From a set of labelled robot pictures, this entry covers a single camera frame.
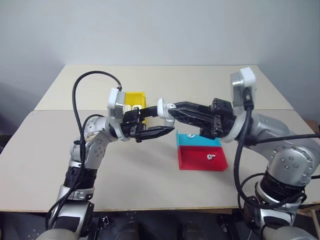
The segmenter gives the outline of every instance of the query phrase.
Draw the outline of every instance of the red and cyan box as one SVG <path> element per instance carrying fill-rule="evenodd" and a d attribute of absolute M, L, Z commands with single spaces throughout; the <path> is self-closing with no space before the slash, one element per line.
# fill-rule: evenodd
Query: red and cyan box
<path fill-rule="evenodd" d="M 218 138 L 208 139 L 199 135 L 188 137 L 176 132 L 180 170 L 224 171 L 228 163 Z"/>

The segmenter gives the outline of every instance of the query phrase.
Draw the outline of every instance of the floor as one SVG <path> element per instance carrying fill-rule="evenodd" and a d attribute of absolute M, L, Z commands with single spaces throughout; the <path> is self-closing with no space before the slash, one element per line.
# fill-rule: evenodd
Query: floor
<path fill-rule="evenodd" d="M 99 219 L 107 217 L 109 224 L 97 230 Z M 197 223 L 209 240 L 246 240 L 250 230 L 237 214 L 214 214 L 189 211 L 127 211 L 96 213 L 88 240 L 113 240 L 122 227 L 130 221 L 143 223 L 143 240 L 178 240 L 183 223 Z M 298 226 L 316 234 L 312 221 L 299 216 Z M 44 215 L 0 212 L 1 240 L 35 240 L 44 232 Z M 252 233 L 250 240 L 259 238 Z"/>

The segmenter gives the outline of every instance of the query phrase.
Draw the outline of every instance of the red box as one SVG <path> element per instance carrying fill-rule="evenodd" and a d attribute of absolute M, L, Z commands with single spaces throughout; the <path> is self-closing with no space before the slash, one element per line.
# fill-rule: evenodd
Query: red box
<path fill-rule="evenodd" d="M 219 146 L 185 146 L 178 147 L 180 170 L 224 171 L 228 163 L 222 147 Z"/>

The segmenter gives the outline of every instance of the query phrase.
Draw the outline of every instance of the white wall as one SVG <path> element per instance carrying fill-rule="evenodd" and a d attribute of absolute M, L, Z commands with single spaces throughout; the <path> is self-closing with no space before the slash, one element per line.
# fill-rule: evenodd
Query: white wall
<path fill-rule="evenodd" d="M 2 129 L 17 128 L 65 64 L 258 64 L 320 121 L 320 2 L 0 1 Z"/>

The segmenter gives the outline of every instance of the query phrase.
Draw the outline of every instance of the beige table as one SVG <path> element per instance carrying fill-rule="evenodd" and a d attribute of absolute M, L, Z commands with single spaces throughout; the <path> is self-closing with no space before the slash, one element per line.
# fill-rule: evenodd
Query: beige table
<path fill-rule="evenodd" d="M 311 133 L 293 110 L 258 110 L 278 118 L 297 134 Z M 81 111 L 83 119 L 101 111 Z M 161 122 L 153 119 L 150 124 Z M 178 123 L 181 133 L 197 133 Z M 33 111 L 0 155 L 2 211 L 47 211 L 65 179 L 69 147 L 78 136 L 70 110 Z M 223 144 L 229 167 L 224 172 L 179 170 L 175 132 L 136 143 L 110 143 L 98 170 L 92 201 L 96 211 L 128 209 L 234 208 L 237 191 L 233 179 L 236 142 Z M 245 149 L 240 167 L 242 179 L 264 172 L 267 161 Z M 320 181 L 306 188 L 306 203 L 320 202 Z"/>
<path fill-rule="evenodd" d="M 65 179 L 69 148 L 79 135 L 72 109 L 71 91 L 81 74 L 104 70 L 117 76 L 125 92 L 146 93 L 147 105 L 160 97 L 167 101 L 190 101 L 209 105 L 213 98 L 231 100 L 230 74 L 246 66 L 83 66 L 67 65 L 24 120 L 0 155 L 0 181 L 6 194 L 3 211 L 47 211 Z M 255 65 L 257 77 L 255 109 L 284 121 L 297 134 L 311 129 Z M 104 111 L 111 87 L 117 85 L 103 75 L 88 76 L 77 91 L 82 121 Z M 149 126 L 162 125 L 153 118 Z M 199 130 L 177 123 L 180 133 Z M 236 142 L 223 144 L 229 164 L 224 172 L 180 171 L 176 136 L 172 132 L 142 143 L 134 140 L 111 143 L 98 170 L 92 201 L 96 211 L 128 209 L 234 208 L 237 192 L 233 179 Z M 241 160 L 243 178 L 264 172 L 267 161 L 245 149 Z M 306 188 L 307 203 L 320 202 L 320 181 Z"/>

